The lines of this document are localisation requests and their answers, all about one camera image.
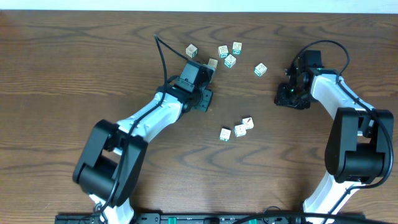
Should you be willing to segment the wooden block green bottom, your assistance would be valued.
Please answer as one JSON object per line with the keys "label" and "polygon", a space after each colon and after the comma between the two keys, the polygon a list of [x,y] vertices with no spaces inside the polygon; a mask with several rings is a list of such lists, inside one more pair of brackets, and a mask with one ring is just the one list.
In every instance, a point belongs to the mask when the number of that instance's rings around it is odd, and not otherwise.
{"label": "wooden block green bottom", "polygon": [[219,139],[228,142],[230,139],[230,135],[231,135],[230,129],[222,128],[220,131]]}

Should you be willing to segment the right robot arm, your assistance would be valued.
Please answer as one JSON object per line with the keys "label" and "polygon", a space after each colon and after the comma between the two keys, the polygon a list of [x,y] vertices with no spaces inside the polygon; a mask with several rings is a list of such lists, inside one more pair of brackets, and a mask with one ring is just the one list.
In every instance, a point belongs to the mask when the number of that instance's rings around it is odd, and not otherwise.
{"label": "right robot arm", "polygon": [[297,110],[319,102],[333,118],[325,149],[326,173],[309,198],[305,213],[335,215],[357,191],[383,184],[394,162],[394,117],[358,97],[336,70],[286,70],[287,83],[277,89],[274,103]]}

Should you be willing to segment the wooden block red bottom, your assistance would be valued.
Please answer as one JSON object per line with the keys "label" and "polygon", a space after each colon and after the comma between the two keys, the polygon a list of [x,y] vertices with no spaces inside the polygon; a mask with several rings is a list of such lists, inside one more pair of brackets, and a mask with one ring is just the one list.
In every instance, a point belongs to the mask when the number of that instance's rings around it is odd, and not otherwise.
{"label": "wooden block red bottom", "polygon": [[218,65],[218,61],[216,59],[210,58],[208,61],[208,66],[216,69]]}

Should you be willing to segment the wooden block blue H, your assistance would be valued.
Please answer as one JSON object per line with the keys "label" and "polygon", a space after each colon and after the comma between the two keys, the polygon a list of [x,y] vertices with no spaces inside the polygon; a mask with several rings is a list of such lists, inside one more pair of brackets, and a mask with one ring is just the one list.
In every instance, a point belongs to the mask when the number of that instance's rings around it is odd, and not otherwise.
{"label": "wooden block blue H", "polygon": [[246,135],[246,126],[244,124],[236,125],[234,127],[234,133],[236,137],[241,137]]}

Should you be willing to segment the wooden block red drawing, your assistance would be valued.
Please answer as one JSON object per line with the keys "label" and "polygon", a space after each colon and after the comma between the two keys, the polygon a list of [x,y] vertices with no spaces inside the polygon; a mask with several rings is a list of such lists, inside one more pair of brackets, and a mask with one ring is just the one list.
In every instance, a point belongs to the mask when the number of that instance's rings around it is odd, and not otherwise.
{"label": "wooden block red drawing", "polygon": [[245,129],[252,129],[254,127],[254,122],[251,117],[243,118],[242,124],[244,125]]}

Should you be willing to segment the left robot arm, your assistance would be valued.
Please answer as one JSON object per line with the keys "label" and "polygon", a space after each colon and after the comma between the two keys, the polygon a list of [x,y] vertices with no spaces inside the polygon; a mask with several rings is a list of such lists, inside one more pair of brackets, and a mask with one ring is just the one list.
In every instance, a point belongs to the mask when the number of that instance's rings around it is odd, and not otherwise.
{"label": "left robot arm", "polygon": [[129,223],[134,210],[129,197],[134,190],[148,144],[168,125],[193,108],[206,111],[213,93],[209,89],[187,93],[172,87],[157,92],[134,115],[95,124],[73,172],[73,181],[95,203],[95,212],[81,222]]}

